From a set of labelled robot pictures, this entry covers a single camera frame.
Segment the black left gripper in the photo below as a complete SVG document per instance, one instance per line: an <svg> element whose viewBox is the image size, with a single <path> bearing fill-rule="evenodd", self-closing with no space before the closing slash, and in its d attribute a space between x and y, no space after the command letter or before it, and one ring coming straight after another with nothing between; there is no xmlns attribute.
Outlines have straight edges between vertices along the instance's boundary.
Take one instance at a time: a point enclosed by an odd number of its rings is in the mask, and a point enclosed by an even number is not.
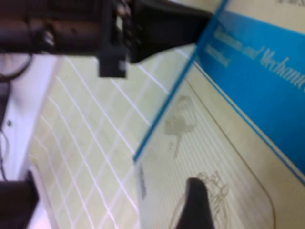
<svg viewBox="0 0 305 229"><path fill-rule="evenodd" d="M44 0L30 12L35 52L94 56L100 77L126 76L125 23L131 9L124 0Z"/></svg>

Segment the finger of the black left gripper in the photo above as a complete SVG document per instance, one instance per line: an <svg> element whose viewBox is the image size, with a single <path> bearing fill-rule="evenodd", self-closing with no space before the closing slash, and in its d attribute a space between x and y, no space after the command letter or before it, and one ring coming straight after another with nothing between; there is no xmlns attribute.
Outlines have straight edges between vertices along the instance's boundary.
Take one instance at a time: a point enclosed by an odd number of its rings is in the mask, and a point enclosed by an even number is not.
<svg viewBox="0 0 305 229"><path fill-rule="evenodd" d="M132 36L131 63L140 63L165 50L196 43L204 29L205 21L138 25Z"/></svg>
<svg viewBox="0 0 305 229"><path fill-rule="evenodd" d="M134 23L143 29L203 28L213 14L168 0L135 0L132 3Z"/></svg>

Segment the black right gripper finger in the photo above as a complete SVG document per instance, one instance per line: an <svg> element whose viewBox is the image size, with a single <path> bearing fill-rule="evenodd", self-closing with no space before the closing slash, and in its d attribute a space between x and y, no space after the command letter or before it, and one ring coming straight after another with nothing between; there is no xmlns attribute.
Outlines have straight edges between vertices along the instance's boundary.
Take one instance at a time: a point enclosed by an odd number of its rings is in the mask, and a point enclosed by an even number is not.
<svg viewBox="0 0 305 229"><path fill-rule="evenodd" d="M214 228L206 185L196 177L190 177L186 181L185 203L174 227L176 229Z"/></svg>

